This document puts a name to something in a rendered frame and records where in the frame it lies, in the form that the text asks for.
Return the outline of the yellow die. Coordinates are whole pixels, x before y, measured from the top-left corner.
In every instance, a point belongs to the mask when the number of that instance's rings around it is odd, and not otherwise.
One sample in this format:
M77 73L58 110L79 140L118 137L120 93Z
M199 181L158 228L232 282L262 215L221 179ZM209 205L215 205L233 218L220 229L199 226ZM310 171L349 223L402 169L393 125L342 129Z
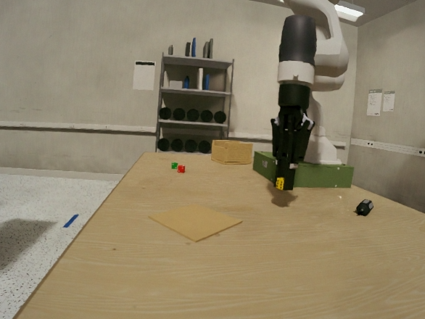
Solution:
M277 178L276 188L283 190L284 178Z

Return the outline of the tan flat mat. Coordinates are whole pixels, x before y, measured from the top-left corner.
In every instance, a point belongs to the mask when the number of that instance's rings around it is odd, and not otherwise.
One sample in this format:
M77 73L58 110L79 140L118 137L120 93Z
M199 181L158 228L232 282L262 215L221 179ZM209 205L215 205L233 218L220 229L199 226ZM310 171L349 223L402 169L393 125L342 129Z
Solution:
M198 204L149 215L148 218L197 243L242 223Z

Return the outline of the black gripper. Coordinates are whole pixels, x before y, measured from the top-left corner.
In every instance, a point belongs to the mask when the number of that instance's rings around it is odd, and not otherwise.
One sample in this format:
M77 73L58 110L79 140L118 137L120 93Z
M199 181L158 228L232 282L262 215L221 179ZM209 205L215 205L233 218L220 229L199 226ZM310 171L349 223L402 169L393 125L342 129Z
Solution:
M306 112L309 100L310 87L290 83L279 85L280 111L278 117L271 118L272 155L277 164L274 187L277 178L284 178L285 191L293 190L295 170L298 163L304 161L310 134L315 126L315 121L308 119Z

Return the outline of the small wooden crate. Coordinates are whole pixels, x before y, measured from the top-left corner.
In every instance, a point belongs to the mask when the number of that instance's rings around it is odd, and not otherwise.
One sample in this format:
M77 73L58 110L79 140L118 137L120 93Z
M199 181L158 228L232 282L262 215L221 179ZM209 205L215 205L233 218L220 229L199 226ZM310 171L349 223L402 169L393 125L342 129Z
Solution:
M249 147L240 141L212 140L211 160L223 165L249 164Z

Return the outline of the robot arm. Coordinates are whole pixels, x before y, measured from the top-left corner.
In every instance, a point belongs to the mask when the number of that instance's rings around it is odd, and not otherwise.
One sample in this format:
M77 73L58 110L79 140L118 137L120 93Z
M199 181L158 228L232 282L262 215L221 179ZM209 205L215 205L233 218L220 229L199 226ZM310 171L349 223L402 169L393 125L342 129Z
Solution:
M283 1L294 15L284 21L277 83L310 87L307 114L317 125L311 131L303 162L341 165L337 149L321 127L323 105L313 98L313 91L339 90L344 83L349 53L335 8L339 0Z

